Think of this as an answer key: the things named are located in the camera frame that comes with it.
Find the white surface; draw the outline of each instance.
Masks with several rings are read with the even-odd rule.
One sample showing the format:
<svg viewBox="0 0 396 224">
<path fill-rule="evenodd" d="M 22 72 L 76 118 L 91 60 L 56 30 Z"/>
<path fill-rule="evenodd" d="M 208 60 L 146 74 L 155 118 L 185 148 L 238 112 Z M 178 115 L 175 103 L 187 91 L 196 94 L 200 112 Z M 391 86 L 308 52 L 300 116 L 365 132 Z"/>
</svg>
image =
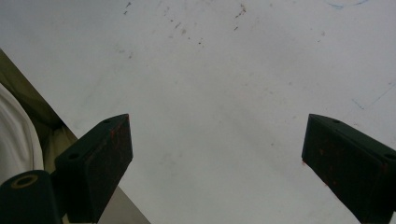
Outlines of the white surface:
<svg viewBox="0 0 396 224">
<path fill-rule="evenodd" d="M 121 187 L 150 222 L 357 222 L 304 132 L 396 148 L 395 1 L 130 2 L 3 1 L 0 47 L 78 137 L 131 114 Z"/>
</svg>

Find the white tabletop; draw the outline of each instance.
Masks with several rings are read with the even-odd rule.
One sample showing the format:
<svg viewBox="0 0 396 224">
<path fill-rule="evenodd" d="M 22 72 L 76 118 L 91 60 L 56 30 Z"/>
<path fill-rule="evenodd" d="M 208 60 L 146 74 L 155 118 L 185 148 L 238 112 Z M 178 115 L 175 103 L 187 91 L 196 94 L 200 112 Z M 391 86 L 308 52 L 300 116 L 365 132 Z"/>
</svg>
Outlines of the white tabletop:
<svg viewBox="0 0 396 224">
<path fill-rule="evenodd" d="M 354 223 L 301 154 L 309 113 L 396 148 L 392 0 L 3 1 L 0 48 L 78 137 L 131 115 L 151 223 Z"/>
</svg>

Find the stain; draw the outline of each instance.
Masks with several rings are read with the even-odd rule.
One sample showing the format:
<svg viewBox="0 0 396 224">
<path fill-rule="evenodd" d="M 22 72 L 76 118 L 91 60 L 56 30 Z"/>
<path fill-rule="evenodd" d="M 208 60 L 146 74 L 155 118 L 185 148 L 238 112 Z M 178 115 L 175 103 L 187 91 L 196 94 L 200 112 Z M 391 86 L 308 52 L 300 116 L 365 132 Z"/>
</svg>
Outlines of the stain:
<svg viewBox="0 0 396 224">
<path fill-rule="evenodd" d="M 241 12 L 239 12 L 238 15 L 236 15 L 235 17 L 238 18 L 242 15 L 244 15 L 247 12 L 247 8 L 245 7 L 245 5 L 241 4 Z"/>
<path fill-rule="evenodd" d="M 183 7 L 184 7 L 184 10 L 186 10 L 186 11 L 189 10 L 189 3 L 187 2 L 187 0 L 184 1 Z"/>
<path fill-rule="evenodd" d="M 171 176 L 177 175 L 177 163 L 175 162 L 174 155 L 169 152 L 165 152 L 160 160 L 160 165 L 166 172 L 169 172 Z"/>
<path fill-rule="evenodd" d="M 181 25 L 181 22 L 179 22 L 176 26 L 175 26 L 175 30 L 177 29 L 177 27 Z"/>
<path fill-rule="evenodd" d="M 163 4 L 163 1 L 160 1 L 157 5 L 157 9 Z"/>
<path fill-rule="evenodd" d="M 170 7 L 166 7 L 166 10 L 163 12 L 163 15 L 166 16 L 168 14 Z"/>
</svg>

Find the white cloth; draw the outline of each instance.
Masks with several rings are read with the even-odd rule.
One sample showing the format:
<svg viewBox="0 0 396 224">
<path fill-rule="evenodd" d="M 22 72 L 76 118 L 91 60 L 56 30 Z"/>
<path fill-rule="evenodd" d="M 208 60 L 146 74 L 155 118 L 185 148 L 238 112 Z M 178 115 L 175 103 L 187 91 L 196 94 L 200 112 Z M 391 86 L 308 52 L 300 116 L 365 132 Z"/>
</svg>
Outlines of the white cloth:
<svg viewBox="0 0 396 224">
<path fill-rule="evenodd" d="M 14 175 L 43 169 L 35 126 L 20 103 L 0 84 L 0 184 Z"/>
</svg>

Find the screw hole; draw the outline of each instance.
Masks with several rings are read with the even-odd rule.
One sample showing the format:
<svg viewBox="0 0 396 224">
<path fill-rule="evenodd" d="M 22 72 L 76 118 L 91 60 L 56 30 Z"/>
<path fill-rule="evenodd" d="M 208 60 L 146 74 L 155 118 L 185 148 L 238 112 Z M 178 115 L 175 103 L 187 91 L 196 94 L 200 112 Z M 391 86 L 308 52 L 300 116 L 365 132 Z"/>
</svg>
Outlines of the screw hole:
<svg viewBox="0 0 396 224">
<path fill-rule="evenodd" d="M 23 189 L 34 184 L 37 181 L 37 179 L 38 179 L 37 175 L 25 175 L 12 182 L 11 187 L 13 189 Z"/>
<path fill-rule="evenodd" d="M 69 156 L 69 160 L 72 161 L 72 160 L 77 159 L 78 157 L 79 157 L 79 154 L 78 154 L 78 153 L 72 153 L 72 154 L 70 154 L 70 156 Z"/>
<path fill-rule="evenodd" d="M 396 160 L 396 156 L 393 154 L 385 154 L 385 157 L 391 160 Z"/>
</svg>

